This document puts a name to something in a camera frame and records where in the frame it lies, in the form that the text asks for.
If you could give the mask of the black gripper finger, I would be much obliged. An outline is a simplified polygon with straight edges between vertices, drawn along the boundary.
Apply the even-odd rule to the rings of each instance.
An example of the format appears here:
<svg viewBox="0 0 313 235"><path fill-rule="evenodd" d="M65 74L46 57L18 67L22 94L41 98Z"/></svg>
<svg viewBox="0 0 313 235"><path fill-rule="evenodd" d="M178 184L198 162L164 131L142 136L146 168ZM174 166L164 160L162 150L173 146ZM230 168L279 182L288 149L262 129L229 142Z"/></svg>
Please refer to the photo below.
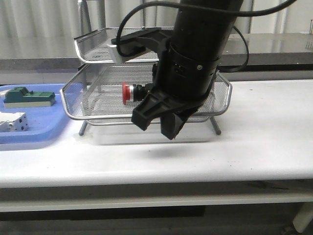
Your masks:
<svg viewBox="0 0 313 235"><path fill-rule="evenodd" d="M154 87L147 93L141 103L133 109L131 121L145 131L152 120L175 113L181 107L181 100Z"/></svg>
<svg viewBox="0 0 313 235"><path fill-rule="evenodd" d="M167 137L169 140L174 139L184 124L187 122L189 117L198 111L198 107L184 110L176 113L169 113L160 118L160 129L162 135Z"/></svg>

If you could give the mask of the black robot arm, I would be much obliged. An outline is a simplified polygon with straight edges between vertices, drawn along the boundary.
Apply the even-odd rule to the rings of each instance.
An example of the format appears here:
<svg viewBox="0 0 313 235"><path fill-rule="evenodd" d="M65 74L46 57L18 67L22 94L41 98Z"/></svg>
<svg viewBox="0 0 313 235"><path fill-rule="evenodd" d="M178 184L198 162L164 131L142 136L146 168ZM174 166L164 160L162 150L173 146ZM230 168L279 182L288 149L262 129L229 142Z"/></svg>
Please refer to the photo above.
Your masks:
<svg viewBox="0 0 313 235"><path fill-rule="evenodd" d="M132 122L146 130L160 118L161 133L173 139L209 96L219 58L236 17L180 8L173 33L157 30L138 38L157 53L153 87L133 110Z"/></svg>

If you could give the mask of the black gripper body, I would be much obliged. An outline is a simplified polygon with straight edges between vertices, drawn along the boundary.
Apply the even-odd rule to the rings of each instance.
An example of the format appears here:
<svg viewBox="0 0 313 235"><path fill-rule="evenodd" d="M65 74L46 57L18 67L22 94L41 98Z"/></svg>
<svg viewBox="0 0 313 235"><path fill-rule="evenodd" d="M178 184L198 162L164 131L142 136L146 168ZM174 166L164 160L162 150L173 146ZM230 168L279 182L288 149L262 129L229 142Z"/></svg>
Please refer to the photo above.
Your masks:
<svg viewBox="0 0 313 235"><path fill-rule="evenodd" d="M181 100L176 112L199 108L208 97L219 56L219 50L211 45L182 46L169 39L167 49L158 54L154 87Z"/></svg>

